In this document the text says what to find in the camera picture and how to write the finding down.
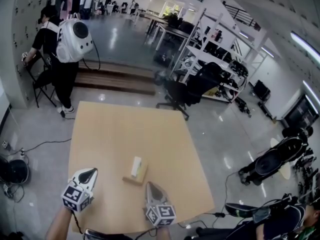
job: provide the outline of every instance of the backpack strap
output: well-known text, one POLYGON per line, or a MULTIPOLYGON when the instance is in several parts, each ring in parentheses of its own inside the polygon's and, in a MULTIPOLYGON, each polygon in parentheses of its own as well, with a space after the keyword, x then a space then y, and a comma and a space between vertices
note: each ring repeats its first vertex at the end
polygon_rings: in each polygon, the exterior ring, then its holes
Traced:
POLYGON ((46 23, 44 23, 41 28, 42 29, 52 30, 53 32, 56 32, 56 33, 59 32, 59 27, 57 25, 53 24, 50 21, 47 21, 46 23))

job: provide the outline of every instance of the wooden table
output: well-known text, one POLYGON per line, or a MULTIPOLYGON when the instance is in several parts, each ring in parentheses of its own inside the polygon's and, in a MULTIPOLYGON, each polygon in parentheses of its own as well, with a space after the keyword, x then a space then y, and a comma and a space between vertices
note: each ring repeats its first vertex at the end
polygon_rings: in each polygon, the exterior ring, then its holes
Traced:
MULTIPOLYGON (((155 33, 154 33, 154 36, 153 36, 153 39, 152 39, 152 42, 151 42, 151 43, 153 43, 153 42, 156 40, 157 35, 158 35, 160 29, 162 30, 162 35, 161 35, 161 37, 160 37, 160 40, 159 40, 159 42, 158 42, 158 45, 157 45, 156 48, 155 48, 156 51, 158 51, 158 50, 160 49, 161 43, 162 43, 162 41, 164 40, 166 33, 170 33, 170 34, 172 34, 172 35, 175 35, 175 36, 178 36, 178 37, 183 38, 183 42, 182 42, 182 44, 180 45, 179 51, 182 50, 182 48, 184 47, 186 41, 188 40, 188 38, 189 38, 189 36, 190 36, 189 34, 183 32, 183 31, 181 31, 181 30, 178 30, 178 29, 173 28, 173 27, 170 27, 170 26, 165 26, 165 25, 159 23, 159 24, 158 24, 158 27, 157 27, 157 29, 156 29, 156 31, 155 31, 155 33)), ((197 42, 194 38, 192 38, 191 41, 194 42, 194 43, 197 42)))
MULTIPOLYGON (((91 167, 98 168, 98 177, 92 204, 77 214, 83 231, 126 234, 152 228, 143 213, 148 181, 167 192, 177 223, 215 207, 179 111, 81 101, 72 134, 69 177, 91 167), (122 180, 134 156, 148 163, 143 186, 122 180)), ((78 231, 74 221, 72 230, 78 231)))

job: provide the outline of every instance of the electrical outlet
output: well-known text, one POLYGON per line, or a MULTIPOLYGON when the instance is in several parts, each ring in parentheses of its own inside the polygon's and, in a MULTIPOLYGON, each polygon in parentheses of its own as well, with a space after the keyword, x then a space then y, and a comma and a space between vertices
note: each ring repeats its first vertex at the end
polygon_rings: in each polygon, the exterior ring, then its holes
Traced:
POLYGON ((21 148, 21 150, 20 150, 20 158, 23 159, 23 158, 25 158, 25 156, 26 156, 25 149, 21 148))
POLYGON ((8 151, 10 151, 11 150, 11 146, 10 146, 10 144, 9 144, 9 142, 8 141, 3 141, 2 142, 2 147, 5 149, 5 150, 8 150, 8 151))

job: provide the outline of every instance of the black shirt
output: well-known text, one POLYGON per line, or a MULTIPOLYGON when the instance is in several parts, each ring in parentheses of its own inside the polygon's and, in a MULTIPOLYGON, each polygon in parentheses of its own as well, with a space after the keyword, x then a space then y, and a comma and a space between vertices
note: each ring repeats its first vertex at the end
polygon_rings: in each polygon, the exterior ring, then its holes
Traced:
MULTIPOLYGON (((306 212, 306 205, 290 206, 278 216, 266 220, 263 224, 263 234, 265 240, 271 240, 279 235, 293 232, 300 228, 306 212)), ((253 221, 244 222, 237 226, 227 240, 256 240, 256 228, 258 224, 253 221)))
MULTIPOLYGON (((58 26, 61 20, 58 17, 53 16, 49 19, 49 22, 58 26)), ((40 50, 42 45, 43 53, 49 54, 51 59, 53 59, 53 54, 57 55, 57 33, 48 28, 40 28, 40 30, 35 36, 32 47, 37 50, 40 50)))

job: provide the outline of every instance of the folding chair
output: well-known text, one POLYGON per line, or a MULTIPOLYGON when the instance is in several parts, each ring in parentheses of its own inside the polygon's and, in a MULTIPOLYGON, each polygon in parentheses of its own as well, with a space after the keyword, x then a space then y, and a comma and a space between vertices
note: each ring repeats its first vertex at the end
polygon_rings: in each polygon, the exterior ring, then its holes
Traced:
POLYGON ((52 79, 53 79, 53 75, 52 75, 52 70, 51 70, 51 66, 48 64, 48 62, 45 60, 45 58, 43 57, 43 55, 41 54, 41 52, 37 51, 37 53, 35 54, 34 58, 28 63, 28 65, 25 67, 26 71, 29 73, 30 77, 32 78, 33 82, 32 82, 32 86, 33 86, 33 92, 34 92, 34 97, 35 97, 35 101, 36 101, 36 106, 39 108, 39 103, 38 103, 38 98, 40 96, 40 93, 43 93, 48 100, 55 106, 57 107, 57 105, 51 100, 54 92, 55 92, 55 88, 53 89, 53 92, 51 93, 50 97, 48 96, 48 94, 43 90, 43 87, 45 87, 45 89, 47 90, 47 85, 52 83, 52 79), (31 69, 33 67, 33 65, 39 60, 39 59, 43 60, 43 72, 38 76, 38 78, 36 79, 32 73, 31 73, 31 69))

